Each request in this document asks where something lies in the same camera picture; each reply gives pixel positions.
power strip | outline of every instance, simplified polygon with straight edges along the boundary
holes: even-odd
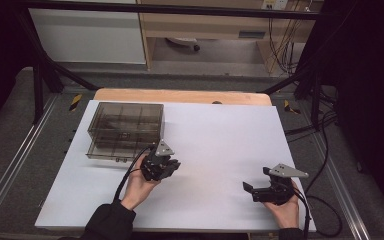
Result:
[[[265,10],[285,10],[288,0],[264,0],[261,9]]]

sleeve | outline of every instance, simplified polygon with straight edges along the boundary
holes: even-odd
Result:
[[[119,201],[99,206],[86,225],[82,240],[125,240],[132,233],[136,213]]]
[[[299,228],[282,228],[279,230],[279,240],[301,240],[304,235]]]

transparent plastic box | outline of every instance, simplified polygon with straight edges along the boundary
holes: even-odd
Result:
[[[100,102],[88,133],[92,159],[132,161],[164,132],[164,105]]]

metal rail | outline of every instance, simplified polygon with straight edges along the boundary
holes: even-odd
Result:
[[[310,110],[308,109],[308,104],[300,104],[300,108],[302,109],[303,116],[308,124],[311,124],[310,120]],[[320,160],[323,162],[325,159],[325,150],[326,145],[323,141],[323,136],[320,132],[316,132],[312,134],[315,143],[317,145],[318,152],[320,154]],[[342,207],[342,211],[345,215],[345,218],[348,221],[348,225],[354,235],[355,239],[358,240],[369,240],[370,236],[366,229],[366,226],[364,225],[363,220],[360,217],[360,214],[358,213],[357,207],[354,204],[354,201],[352,200],[352,197],[350,193],[348,192],[348,189],[346,185],[344,184],[344,181],[342,180],[341,175],[339,174],[338,170],[336,169],[334,160],[329,155],[326,169],[325,169],[329,180],[332,184],[333,190],[335,192],[336,197],[338,198],[338,202]]]
[[[10,165],[2,176],[0,180],[0,205],[5,199],[9,189],[11,188],[12,183],[14,182],[18,172],[23,166],[25,159],[27,158],[37,137],[39,136],[46,121],[48,120],[57,98],[58,95],[55,94],[51,96],[50,99],[47,101],[43,116],[39,119],[37,124],[32,126],[23,143],[21,144],[20,148],[18,149],[17,153],[15,154],[14,158],[12,159]]]

white cabinet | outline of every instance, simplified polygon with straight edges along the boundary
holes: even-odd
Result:
[[[30,14],[42,46],[54,61],[146,63],[137,13],[30,9]]]

